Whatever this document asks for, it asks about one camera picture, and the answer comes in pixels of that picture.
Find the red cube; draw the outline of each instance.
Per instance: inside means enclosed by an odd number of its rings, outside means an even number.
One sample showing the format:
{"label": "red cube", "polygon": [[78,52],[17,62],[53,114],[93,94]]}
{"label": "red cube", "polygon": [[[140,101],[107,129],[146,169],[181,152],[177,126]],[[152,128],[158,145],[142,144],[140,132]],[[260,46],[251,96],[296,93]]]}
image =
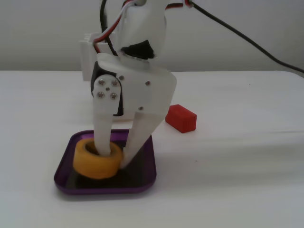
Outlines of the red cube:
{"label": "red cube", "polygon": [[179,104],[172,105],[166,122],[181,133],[192,132],[196,129],[196,114]]}

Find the foam ring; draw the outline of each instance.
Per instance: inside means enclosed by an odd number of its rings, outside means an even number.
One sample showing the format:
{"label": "foam ring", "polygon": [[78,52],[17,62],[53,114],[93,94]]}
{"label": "foam ring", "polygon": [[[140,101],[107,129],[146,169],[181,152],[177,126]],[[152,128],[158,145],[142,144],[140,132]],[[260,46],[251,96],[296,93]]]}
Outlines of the foam ring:
{"label": "foam ring", "polygon": [[91,179],[106,179],[116,175],[122,160],[122,150],[110,142],[111,155],[95,154],[94,139],[82,139],[76,144],[73,167],[79,174]]}

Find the white table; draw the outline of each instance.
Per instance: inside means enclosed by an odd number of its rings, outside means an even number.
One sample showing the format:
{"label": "white table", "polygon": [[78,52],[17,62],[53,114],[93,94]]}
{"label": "white table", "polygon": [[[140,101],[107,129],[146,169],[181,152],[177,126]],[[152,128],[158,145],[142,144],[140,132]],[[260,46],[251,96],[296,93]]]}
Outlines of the white table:
{"label": "white table", "polygon": [[71,135],[93,128],[89,83],[80,72],[0,72],[0,226],[304,227],[304,79],[174,74],[172,103],[198,115],[197,130],[157,128],[155,185],[139,195],[66,196],[53,176]]}

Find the white background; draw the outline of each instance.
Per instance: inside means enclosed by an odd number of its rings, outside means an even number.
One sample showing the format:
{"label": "white background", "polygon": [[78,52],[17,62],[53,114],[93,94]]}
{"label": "white background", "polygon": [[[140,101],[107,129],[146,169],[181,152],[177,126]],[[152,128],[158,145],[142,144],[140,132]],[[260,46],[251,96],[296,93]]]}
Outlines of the white background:
{"label": "white background", "polygon": [[[112,23],[122,0],[108,0]],[[282,61],[304,67],[303,0],[196,0]],[[99,0],[2,0],[0,69],[80,70],[78,41],[99,30]],[[195,9],[166,13],[171,71],[283,69]]]}

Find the screw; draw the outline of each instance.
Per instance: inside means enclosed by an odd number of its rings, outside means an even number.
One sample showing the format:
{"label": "screw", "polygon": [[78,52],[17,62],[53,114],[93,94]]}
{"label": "screw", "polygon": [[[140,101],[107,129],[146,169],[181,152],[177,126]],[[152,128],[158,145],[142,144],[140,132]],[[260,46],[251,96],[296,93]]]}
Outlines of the screw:
{"label": "screw", "polygon": [[105,81],[103,79],[100,79],[98,83],[99,85],[103,86],[105,84]]}
{"label": "screw", "polygon": [[117,98],[117,94],[116,93],[111,93],[110,95],[112,100],[115,100]]}
{"label": "screw", "polygon": [[105,97],[105,94],[103,92],[99,92],[97,95],[98,95],[99,98],[104,98]]}
{"label": "screw", "polygon": [[113,85],[114,87],[116,87],[116,86],[118,85],[118,82],[117,82],[116,80],[113,80],[113,81],[112,81],[112,85]]}

